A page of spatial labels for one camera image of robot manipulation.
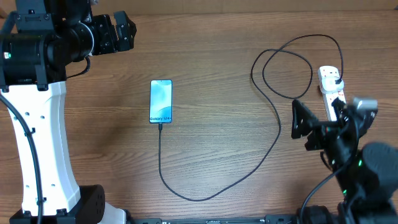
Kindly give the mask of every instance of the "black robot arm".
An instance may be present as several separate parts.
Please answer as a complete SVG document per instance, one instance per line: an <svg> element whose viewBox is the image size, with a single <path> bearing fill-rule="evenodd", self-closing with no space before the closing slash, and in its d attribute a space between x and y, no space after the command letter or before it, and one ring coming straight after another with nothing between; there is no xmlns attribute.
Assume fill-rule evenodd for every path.
<svg viewBox="0 0 398 224"><path fill-rule="evenodd" d="M381 142L357 150L377 115L377 101L355 98L346 105L336 99L332 105L337 121L319 121L299 100L292 103L292 138L308 135L308 151L324 150L332 171L341 169L336 178L345 196L338 217L324 207L307 207L300 218L308 224L398 223L391 202L398 188L398 150Z"/></svg>
<svg viewBox="0 0 398 224"><path fill-rule="evenodd" d="M65 66L87 56L116 53L134 47L136 25L124 11L93 16L89 1L17 0L0 35L0 89L9 85L65 81ZM10 34L14 25L18 34Z"/></svg>

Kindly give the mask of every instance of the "white power strip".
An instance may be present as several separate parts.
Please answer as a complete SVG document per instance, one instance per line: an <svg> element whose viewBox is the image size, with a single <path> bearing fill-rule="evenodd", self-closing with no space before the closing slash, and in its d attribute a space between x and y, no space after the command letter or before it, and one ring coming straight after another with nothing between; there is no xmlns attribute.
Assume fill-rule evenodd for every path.
<svg viewBox="0 0 398 224"><path fill-rule="evenodd" d="M325 109L326 109L326 114L328 115L328 120L337 121L336 113L333 107L331 106L331 103L336 98L339 98L339 100L346 103L346 98L344 96L344 91L343 91L344 82L341 81L340 85L335 85L332 87L325 86L326 81L332 83L332 81L335 81L340 78L338 69L333 66L320 67L318 70L318 78L319 78L319 87L323 95L323 101L325 102Z"/></svg>

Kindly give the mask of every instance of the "phone screen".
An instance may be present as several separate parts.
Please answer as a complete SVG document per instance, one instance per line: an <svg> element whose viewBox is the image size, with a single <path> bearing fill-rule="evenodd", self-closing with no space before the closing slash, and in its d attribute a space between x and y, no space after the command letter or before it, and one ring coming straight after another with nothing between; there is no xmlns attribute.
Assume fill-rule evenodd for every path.
<svg viewBox="0 0 398 224"><path fill-rule="evenodd" d="M172 122L172 91L171 80L152 80L150 83L150 123Z"/></svg>

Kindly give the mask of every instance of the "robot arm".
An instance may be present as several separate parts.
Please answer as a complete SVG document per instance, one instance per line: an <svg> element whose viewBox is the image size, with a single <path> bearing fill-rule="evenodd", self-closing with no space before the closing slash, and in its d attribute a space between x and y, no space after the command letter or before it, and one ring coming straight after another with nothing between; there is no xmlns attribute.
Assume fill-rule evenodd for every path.
<svg viewBox="0 0 398 224"><path fill-rule="evenodd" d="M337 98L332 106L337 121L319 121L299 100L292 102L292 138L308 136L308 151L324 150L328 158L325 165L333 171L331 176L336 176L345 196L338 205L336 222L325 207L305 207L306 200L298 211L301 223L398 223L391 202L398 189L398 150L372 142L358 151L359 139L377 115L377 101L354 98L352 104L346 105Z"/></svg>
<svg viewBox="0 0 398 224"><path fill-rule="evenodd" d="M22 115L37 151L44 223L126 223L127 211L105 202L102 186L78 186L65 132L65 66L92 55L134 47L136 25L124 11L93 16L88 1L17 0L8 21L18 34L0 35L1 94ZM10 32L10 26L2 32ZM34 160L20 122L10 111L21 160L22 209L10 223L31 223L39 215Z"/></svg>

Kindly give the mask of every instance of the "wood grain surface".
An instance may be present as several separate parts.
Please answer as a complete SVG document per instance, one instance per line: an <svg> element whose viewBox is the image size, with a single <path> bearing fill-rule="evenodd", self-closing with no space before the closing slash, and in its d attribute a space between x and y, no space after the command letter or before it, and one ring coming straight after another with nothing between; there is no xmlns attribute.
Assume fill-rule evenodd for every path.
<svg viewBox="0 0 398 224"><path fill-rule="evenodd" d="M73 173L80 185L101 184L106 200L134 217L261 217L294 213L330 171L306 141L290 138L291 100L255 80L274 102L282 134L263 165L250 178L206 202L188 202L170 193L159 178L157 125L149 124L150 81L172 79L174 121L162 135L162 171L178 193L208 197L249 173L278 131L275 114L249 79L257 55L305 34L328 34L341 44L347 99L371 96L379 113L360 147L369 141L398 146L398 13L292 12L180 16L132 16L136 48L91 58L91 70L67 81L65 121ZM313 85L301 98L326 119L316 70L340 68L335 44L322 37L292 43L314 67ZM67 67L69 75L85 63ZM308 65L278 54L269 64L270 85L285 95L304 91ZM0 222L7 223L22 202L22 174L16 139L6 108L0 105ZM398 205L398 195L394 197ZM336 211L343 196L336 180L311 204Z"/></svg>
<svg viewBox="0 0 398 224"><path fill-rule="evenodd" d="M100 0L94 15L124 10L129 15L205 14L239 12L302 12L393 10L398 0ZM16 10L16 0L0 0L6 13Z"/></svg>

